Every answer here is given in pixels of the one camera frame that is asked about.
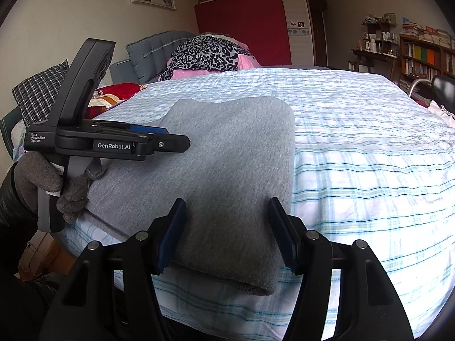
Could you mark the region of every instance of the red panel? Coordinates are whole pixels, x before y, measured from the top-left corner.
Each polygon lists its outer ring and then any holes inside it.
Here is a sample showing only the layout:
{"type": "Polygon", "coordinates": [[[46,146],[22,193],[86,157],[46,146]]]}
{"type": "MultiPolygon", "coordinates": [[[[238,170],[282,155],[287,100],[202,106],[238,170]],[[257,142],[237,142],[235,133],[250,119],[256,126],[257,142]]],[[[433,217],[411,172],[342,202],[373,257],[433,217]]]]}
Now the red panel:
{"type": "Polygon", "coordinates": [[[200,33],[229,34],[263,66],[291,64],[283,0],[214,0],[194,9],[200,33]]]}

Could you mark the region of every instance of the gloved hand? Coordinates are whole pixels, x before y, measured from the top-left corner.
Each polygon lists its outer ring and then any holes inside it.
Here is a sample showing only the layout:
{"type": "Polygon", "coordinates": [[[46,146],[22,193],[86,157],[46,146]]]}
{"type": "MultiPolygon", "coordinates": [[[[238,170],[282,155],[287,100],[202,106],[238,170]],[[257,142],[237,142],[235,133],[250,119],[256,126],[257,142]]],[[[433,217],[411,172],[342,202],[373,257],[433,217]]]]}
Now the gloved hand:
{"type": "MultiPolygon", "coordinates": [[[[62,196],[57,201],[57,209],[69,224],[80,217],[87,204],[87,193],[94,180],[101,178],[104,168],[99,158],[94,158],[86,171],[69,180],[62,196]]],[[[37,187],[49,192],[60,191],[63,185],[58,171],[37,152],[27,152],[14,169],[14,183],[20,201],[32,212],[38,212],[37,187]]]]}

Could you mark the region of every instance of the plaid bedsheet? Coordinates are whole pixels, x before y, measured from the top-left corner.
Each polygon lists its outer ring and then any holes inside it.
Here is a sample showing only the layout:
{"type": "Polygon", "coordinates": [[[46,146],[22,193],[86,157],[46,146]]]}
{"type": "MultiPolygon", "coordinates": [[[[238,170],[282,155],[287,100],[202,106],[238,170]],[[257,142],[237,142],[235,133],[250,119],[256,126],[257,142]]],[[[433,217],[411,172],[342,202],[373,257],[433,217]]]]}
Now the plaid bedsheet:
{"type": "MultiPolygon", "coordinates": [[[[147,123],[178,99],[252,96],[278,97],[295,114],[290,213],[330,240],[367,241],[421,335],[455,285],[455,130],[394,84],[347,71],[242,70],[151,84],[100,118],[147,123]]],[[[61,239],[75,254],[91,240],[117,242],[84,219],[61,239]]],[[[167,317],[233,340],[280,340],[301,277],[282,268],[277,292],[263,297],[175,268],[153,282],[167,317]]],[[[334,271],[324,338],[334,332],[339,287],[334,271]]]]}

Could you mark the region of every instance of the gray garment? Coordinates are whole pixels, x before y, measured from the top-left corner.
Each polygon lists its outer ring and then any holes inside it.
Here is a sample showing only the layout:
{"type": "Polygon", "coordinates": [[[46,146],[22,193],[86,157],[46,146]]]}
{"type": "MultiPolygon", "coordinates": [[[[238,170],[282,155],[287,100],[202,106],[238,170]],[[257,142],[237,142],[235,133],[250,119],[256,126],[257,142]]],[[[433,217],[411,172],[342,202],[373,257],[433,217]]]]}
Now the gray garment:
{"type": "Polygon", "coordinates": [[[294,114],[274,97],[224,103],[179,100],[162,119],[186,134],[185,153],[155,153],[146,161],[115,160],[90,187],[88,219],[124,240],[167,215],[177,197],[188,223],[175,263],[254,295],[271,295],[283,264],[267,222],[277,196],[290,210],[294,114]]]}

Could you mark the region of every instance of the black and white checkered pillow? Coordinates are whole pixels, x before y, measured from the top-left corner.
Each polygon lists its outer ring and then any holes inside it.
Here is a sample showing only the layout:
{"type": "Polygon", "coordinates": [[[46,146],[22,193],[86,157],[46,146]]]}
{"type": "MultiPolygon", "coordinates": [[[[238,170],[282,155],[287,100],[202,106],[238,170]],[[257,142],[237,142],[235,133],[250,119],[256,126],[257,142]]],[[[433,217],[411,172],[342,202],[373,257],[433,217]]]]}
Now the black and white checkered pillow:
{"type": "Polygon", "coordinates": [[[49,117],[68,69],[68,60],[65,60],[25,79],[12,89],[26,127],[49,117]]]}

